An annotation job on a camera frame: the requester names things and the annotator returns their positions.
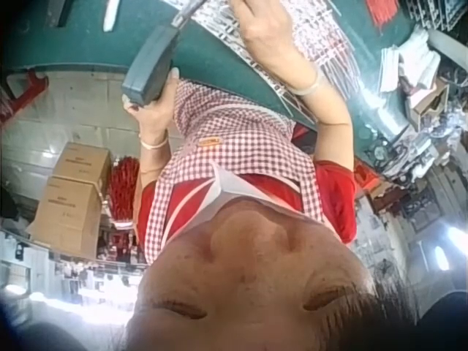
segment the stacked cardboard boxes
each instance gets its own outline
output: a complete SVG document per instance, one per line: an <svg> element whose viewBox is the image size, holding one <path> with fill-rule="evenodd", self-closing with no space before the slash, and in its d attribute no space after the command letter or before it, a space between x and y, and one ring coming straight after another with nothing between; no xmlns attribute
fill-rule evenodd
<svg viewBox="0 0 468 351"><path fill-rule="evenodd" d="M29 233L52 250L95 259L110 152L68 143L48 179Z"/></svg>

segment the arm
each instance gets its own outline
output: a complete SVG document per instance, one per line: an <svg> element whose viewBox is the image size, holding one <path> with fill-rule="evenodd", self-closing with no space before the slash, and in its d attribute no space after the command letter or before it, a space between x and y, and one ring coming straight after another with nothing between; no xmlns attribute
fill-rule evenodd
<svg viewBox="0 0 468 351"><path fill-rule="evenodd" d="M137 120L140 126L140 172L133 204L135 225L140 211L142 191L148 184L157 181L170 160L167 126L174 115L178 76L178 69L172 69L159 100L145 107L137 107L130 103L127 97L122 97L124 109Z"/></svg>
<svg viewBox="0 0 468 351"><path fill-rule="evenodd" d="M279 0L231 0L247 50L267 71L289 87L304 90L317 81L315 65L293 42L293 25ZM353 170L352 122L344 100L325 79L303 102L318 121L316 160Z"/></svg>

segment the red and white checkered apron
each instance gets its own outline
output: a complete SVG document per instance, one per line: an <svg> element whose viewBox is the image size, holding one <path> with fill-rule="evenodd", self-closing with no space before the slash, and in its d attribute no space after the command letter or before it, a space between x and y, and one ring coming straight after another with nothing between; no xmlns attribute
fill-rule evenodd
<svg viewBox="0 0 468 351"><path fill-rule="evenodd" d="M148 264L162 250L167 207L175 184L214 177L210 161L241 174L262 174L296 181L305 215L323 222L311 158L291 142L295 122L243 98L193 83L179 83L175 123L186 138L156 182L146 228ZM216 145L202 146L208 138Z"/></svg>

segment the orange label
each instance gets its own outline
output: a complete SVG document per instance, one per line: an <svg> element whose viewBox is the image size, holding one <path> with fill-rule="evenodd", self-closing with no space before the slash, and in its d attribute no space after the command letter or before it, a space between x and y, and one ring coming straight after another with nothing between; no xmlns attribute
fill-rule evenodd
<svg viewBox="0 0 468 351"><path fill-rule="evenodd" d="M202 137L198 141L199 147L206 147L206 146L216 146L222 143L222 139L220 137Z"/></svg>

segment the green workbench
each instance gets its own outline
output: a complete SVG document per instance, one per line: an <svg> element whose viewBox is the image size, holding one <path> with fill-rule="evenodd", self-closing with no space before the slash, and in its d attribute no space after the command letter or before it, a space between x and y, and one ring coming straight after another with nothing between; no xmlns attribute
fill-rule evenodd
<svg viewBox="0 0 468 351"><path fill-rule="evenodd" d="M3 50L4 69L93 69L125 72L154 26L168 22L176 13L158 0L121 0L114 30L102 31L107 0L77 0L65 27L45 25L47 1L33 1L11 27ZM380 49L400 45L408 38L413 23L402 11L383 32L376 29L364 0L334 0L341 17L336 19L350 38L361 68L361 92L348 105L355 123L356 152L371 142L365 124L393 139L407 125L401 97L384 96L385 114L377 114L377 84ZM237 55L201 26L191 22L181 35L174 64L184 78L207 83L247 97L279 113L286 113L270 87ZM298 121L309 125L300 116Z"/></svg>

